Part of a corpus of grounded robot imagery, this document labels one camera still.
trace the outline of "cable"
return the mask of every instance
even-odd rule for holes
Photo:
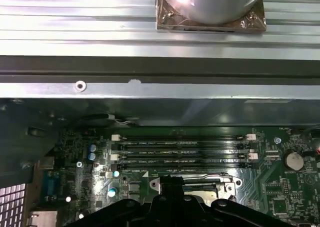
[[[134,122],[130,120],[122,120],[115,118],[113,114],[108,114],[108,113],[98,113],[98,114],[89,114],[82,116],[80,118],[72,120],[68,125],[67,128],[72,128],[75,127],[77,124],[83,121],[94,121],[94,120],[108,120],[108,121],[115,121],[117,124],[121,126],[126,126],[129,124],[135,124]]]
[[[310,141],[310,138],[309,138],[309,134],[311,131],[316,130],[318,128],[320,128],[320,124],[316,124],[312,127],[306,128],[300,135],[300,138],[302,139],[302,141],[311,148],[315,148],[315,146],[312,145],[312,142]]]

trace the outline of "blue capacitor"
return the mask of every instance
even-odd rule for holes
[[[88,159],[91,160],[91,161],[94,161],[96,159],[96,154],[95,153],[90,153],[88,155]]]
[[[89,146],[89,151],[90,152],[95,152],[97,150],[97,146],[95,144],[92,144]]]
[[[112,198],[112,197],[116,196],[116,193],[117,193],[117,189],[116,188],[111,188],[111,189],[109,189],[107,195]]]
[[[115,171],[113,172],[113,177],[119,177],[120,176],[120,172],[119,171]]]

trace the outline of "connector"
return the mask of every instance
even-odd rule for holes
[[[111,135],[111,141],[121,141],[121,135],[120,134]]]
[[[258,153],[248,153],[248,159],[249,160],[258,160]]]
[[[256,141],[257,135],[255,133],[248,133],[245,138],[247,141]]]
[[[108,113],[108,120],[115,120],[116,116],[114,114],[109,114]]]
[[[111,161],[118,161],[120,159],[119,154],[110,154],[110,160]]]

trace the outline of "motherboard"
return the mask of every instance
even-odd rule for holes
[[[64,206],[62,225],[122,199],[151,202],[167,175],[209,206],[229,199],[292,225],[319,222],[318,153],[299,129],[66,129],[50,154],[41,199]]]

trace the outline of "screw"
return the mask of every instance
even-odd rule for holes
[[[227,203],[221,199],[221,200],[218,201],[218,206],[220,206],[220,207],[226,207],[226,206],[227,206]]]
[[[184,201],[191,201],[192,198],[191,198],[191,196],[186,195],[185,197],[183,197],[183,200]]]
[[[133,202],[133,201],[129,201],[128,203],[126,203],[126,207],[128,207],[128,208],[131,208],[131,207],[133,207],[133,206],[135,206],[136,204],[135,204],[135,202]]]
[[[79,168],[81,168],[81,167],[83,166],[83,164],[82,164],[82,162],[78,161],[78,162],[76,163],[76,166],[79,167]]]
[[[277,145],[280,144],[281,141],[282,141],[282,139],[279,138],[279,137],[275,137],[275,138],[274,138],[274,142],[275,142],[275,144],[277,144]]]
[[[166,200],[167,200],[167,198],[166,198],[166,197],[164,197],[164,196],[161,196],[161,197],[159,198],[159,200],[160,200],[160,201],[166,201]]]

